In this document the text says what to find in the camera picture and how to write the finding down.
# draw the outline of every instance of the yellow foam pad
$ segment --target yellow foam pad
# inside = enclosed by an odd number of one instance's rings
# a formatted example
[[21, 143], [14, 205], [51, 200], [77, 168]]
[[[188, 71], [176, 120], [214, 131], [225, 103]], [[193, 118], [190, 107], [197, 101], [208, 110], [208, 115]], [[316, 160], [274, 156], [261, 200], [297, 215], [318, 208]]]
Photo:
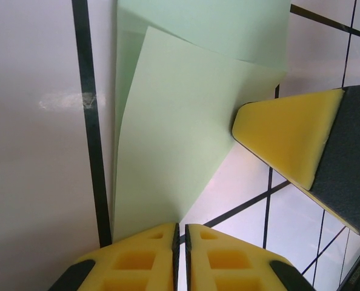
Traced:
[[335, 89], [245, 104], [236, 116], [233, 136], [309, 190], [343, 94]]
[[189, 224], [191, 291], [285, 291], [269, 263], [285, 258], [199, 224]]
[[175, 223], [163, 224], [89, 253], [94, 268], [79, 291], [172, 291]]

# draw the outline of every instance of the white tiled wall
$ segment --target white tiled wall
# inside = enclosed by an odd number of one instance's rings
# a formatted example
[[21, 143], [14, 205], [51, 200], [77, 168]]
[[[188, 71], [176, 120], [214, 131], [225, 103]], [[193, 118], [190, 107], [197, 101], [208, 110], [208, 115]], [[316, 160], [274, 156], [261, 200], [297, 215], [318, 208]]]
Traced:
[[[111, 211], [115, 0], [88, 0], [105, 179]], [[345, 25], [353, 0], [293, 0]], [[354, 28], [360, 30], [360, 0]], [[348, 33], [290, 15], [289, 73], [280, 97], [342, 84]], [[352, 36], [345, 85], [360, 84]], [[79, 255], [98, 247], [70, 1], [0, 0], [0, 290], [47, 290]], [[273, 172], [272, 187], [285, 179]], [[182, 221], [205, 223], [267, 191], [268, 167], [236, 145]], [[214, 228], [261, 246], [266, 199]], [[271, 196], [267, 248], [303, 271], [318, 253], [323, 210], [293, 186]], [[343, 225], [324, 215], [319, 251]], [[184, 245], [181, 247], [184, 257]], [[304, 274], [336, 290], [360, 254], [345, 229]], [[179, 290], [186, 289], [180, 262]]]

